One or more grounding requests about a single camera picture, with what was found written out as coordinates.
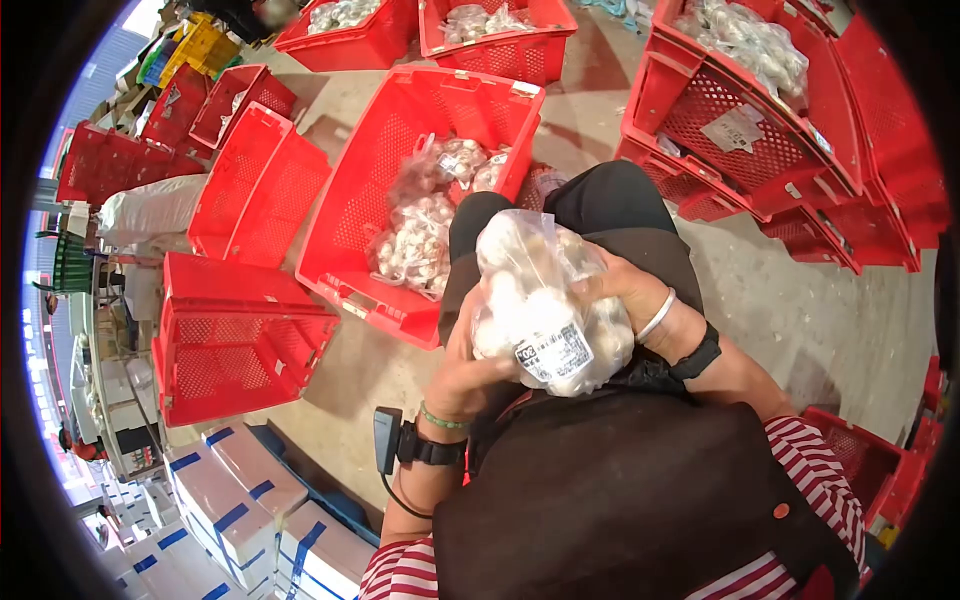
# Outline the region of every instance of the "yellow crate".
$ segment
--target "yellow crate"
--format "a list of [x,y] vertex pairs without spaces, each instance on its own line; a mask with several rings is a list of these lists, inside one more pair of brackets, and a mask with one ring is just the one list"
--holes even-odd
[[160,73],[159,87],[166,87],[177,67],[185,62],[201,73],[213,77],[239,52],[240,47],[230,41],[227,34],[214,29],[209,21],[199,20],[167,61]]

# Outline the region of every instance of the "striped sleeve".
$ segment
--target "striped sleeve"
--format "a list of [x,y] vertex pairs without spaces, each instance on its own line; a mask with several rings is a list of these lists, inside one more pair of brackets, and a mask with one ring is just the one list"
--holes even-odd
[[862,573],[866,537],[863,508],[823,434],[799,417],[774,419],[764,428],[774,457],[813,512],[847,545]]
[[399,541],[377,550],[360,581],[358,600],[437,597],[433,538]]

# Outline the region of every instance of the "person's left hand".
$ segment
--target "person's left hand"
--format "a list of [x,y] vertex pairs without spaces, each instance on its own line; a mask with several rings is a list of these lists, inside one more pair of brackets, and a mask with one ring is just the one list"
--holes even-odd
[[487,406],[483,386],[517,375],[513,357],[473,358],[470,340],[473,309],[482,301],[480,284],[473,286],[460,306],[460,316],[446,343],[446,355],[423,393],[426,410],[438,419],[472,421]]

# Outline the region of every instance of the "red and white striped shirt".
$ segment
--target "red and white striped shirt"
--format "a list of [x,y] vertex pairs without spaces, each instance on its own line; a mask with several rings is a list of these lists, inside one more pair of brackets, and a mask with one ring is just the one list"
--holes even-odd
[[[860,501],[853,497],[823,434],[798,417],[766,423],[774,457],[806,496],[813,511],[853,553],[863,571],[864,524]],[[687,600],[758,600],[790,597],[797,582],[773,552],[744,564],[733,573],[694,591]],[[437,597],[433,538],[399,541],[377,550],[360,582],[359,600],[416,600]]]

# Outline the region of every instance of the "person's right hand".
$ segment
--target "person's right hand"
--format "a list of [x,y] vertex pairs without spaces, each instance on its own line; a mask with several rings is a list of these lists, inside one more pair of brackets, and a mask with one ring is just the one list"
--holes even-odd
[[[627,309],[634,334],[643,330],[663,307],[670,288],[657,277],[641,271],[630,261],[591,244],[603,258],[607,271],[571,284],[571,291],[584,304],[611,296],[619,296]],[[707,324],[697,311],[679,300],[674,301],[667,316],[651,331],[643,345],[671,362],[689,354],[690,341],[696,348]]]

